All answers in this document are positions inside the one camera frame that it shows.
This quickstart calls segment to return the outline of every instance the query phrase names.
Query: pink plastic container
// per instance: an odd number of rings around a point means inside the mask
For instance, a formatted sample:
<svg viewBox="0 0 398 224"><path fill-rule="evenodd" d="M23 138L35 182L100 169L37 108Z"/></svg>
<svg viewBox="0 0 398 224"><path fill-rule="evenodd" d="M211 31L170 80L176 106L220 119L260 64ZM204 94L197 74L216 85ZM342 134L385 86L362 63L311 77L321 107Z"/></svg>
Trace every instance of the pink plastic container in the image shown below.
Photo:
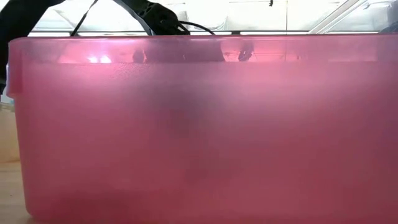
<svg viewBox="0 0 398 224"><path fill-rule="evenodd" d="M398 35L18 39L27 210L398 223Z"/></svg>

